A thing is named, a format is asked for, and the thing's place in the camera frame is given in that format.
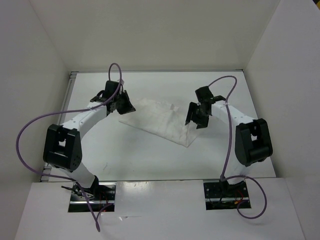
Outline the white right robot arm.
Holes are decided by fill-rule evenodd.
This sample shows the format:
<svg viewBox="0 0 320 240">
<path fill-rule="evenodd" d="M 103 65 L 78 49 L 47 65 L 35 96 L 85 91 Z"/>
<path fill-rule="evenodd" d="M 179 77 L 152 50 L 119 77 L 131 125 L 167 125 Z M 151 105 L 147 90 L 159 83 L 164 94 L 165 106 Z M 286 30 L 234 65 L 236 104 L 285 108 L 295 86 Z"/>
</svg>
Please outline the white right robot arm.
<svg viewBox="0 0 320 240">
<path fill-rule="evenodd" d="M 208 86 L 195 91 L 197 103 L 189 104 L 185 124 L 196 124 L 197 129 L 207 128 L 211 117 L 222 121 L 229 130 L 226 162 L 223 164 L 219 184 L 220 193 L 229 197 L 237 190 L 255 163 L 263 162 L 273 154 L 267 121 L 247 116 L 226 102 L 221 96 L 214 96 Z"/>
</svg>

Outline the white pleated skirt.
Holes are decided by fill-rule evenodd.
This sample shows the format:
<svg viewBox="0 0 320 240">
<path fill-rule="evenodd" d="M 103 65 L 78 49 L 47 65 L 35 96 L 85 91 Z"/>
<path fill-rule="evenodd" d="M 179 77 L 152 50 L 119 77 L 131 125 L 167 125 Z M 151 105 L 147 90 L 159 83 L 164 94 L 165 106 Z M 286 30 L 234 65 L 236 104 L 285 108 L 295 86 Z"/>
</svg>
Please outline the white pleated skirt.
<svg viewBox="0 0 320 240">
<path fill-rule="evenodd" d="M 136 111 L 119 117 L 119 122 L 189 147 L 202 133 L 195 123 L 185 124 L 180 108 L 166 101 L 141 98 L 133 101 Z"/>
</svg>

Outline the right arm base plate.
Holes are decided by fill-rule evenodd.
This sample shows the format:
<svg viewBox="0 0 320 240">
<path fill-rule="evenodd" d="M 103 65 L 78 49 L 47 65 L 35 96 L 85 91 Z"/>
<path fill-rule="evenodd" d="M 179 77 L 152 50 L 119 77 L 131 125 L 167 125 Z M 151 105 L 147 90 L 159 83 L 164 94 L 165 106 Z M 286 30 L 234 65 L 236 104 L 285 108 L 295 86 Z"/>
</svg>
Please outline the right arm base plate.
<svg viewBox="0 0 320 240">
<path fill-rule="evenodd" d="M 250 209 L 251 203 L 244 181 L 229 184 L 227 181 L 211 180 L 203 182 L 205 207 L 207 211 Z"/>
</svg>

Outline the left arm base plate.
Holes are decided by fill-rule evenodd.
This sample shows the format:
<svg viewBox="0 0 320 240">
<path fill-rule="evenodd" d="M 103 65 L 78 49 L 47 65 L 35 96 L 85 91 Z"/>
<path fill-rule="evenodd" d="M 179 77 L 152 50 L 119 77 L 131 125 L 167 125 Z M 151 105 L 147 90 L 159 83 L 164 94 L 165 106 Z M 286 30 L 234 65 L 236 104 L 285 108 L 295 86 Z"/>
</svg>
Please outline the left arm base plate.
<svg viewBox="0 0 320 240">
<path fill-rule="evenodd" d="M 93 212 L 114 212 L 115 211 L 115 198 L 116 186 L 115 182 L 100 182 L 102 193 L 97 196 L 86 193 L 90 206 Z M 68 212 L 69 213 L 85 213 L 89 212 L 87 201 L 80 191 L 80 188 L 74 184 L 72 187 L 62 186 L 62 188 L 71 191 Z"/>
</svg>

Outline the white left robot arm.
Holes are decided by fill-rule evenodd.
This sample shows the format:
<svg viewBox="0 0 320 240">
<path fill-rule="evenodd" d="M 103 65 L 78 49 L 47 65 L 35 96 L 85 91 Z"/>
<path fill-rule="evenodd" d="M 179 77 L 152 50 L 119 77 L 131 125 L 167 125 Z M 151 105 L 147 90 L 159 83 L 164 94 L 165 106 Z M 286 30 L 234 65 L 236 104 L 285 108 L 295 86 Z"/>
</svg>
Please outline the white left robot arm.
<svg viewBox="0 0 320 240">
<path fill-rule="evenodd" d="M 94 96 L 84 110 L 63 124 L 52 124 L 47 129 L 43 160 L 79 183 L 75 191 L 81 191 L 88 200 L 96 199 L 103 188 L 99 186 L 98 177 L 82 163 L 82 138 L 114 111 L 124 115 L 136 110 L 123 84 L 122 80 L 108 80 L 104 90 Z"/>
</svg>

